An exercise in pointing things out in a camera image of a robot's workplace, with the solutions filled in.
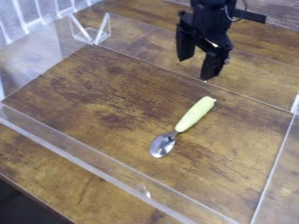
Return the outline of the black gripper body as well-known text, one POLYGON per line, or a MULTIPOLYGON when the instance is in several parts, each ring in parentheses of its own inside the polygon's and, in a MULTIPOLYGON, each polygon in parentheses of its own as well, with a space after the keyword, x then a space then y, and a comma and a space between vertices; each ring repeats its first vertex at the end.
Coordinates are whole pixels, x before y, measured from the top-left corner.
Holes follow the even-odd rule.
POLYGON ((194 47, 205 53, 232 50, 228 29, 232 24, 235 0, 190 0, 192 13, 177 13, 178 24, 193 32, 194 47))

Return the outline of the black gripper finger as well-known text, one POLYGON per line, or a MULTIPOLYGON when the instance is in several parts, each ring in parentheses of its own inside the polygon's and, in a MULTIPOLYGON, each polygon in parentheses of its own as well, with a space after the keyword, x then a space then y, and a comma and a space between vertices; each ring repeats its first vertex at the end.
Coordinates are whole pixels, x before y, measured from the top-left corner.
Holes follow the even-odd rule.
POLYGON ((200 69, 200 79, 207 81, 220 74, 223 67, 229 63, 229 52, 207 52, 200 69))
POLYGON ((178 61, 184 61, 193 56, 194 53, 194 37, 193 32, 184 28, 180 24, 176 25, 176 55, 178 61))

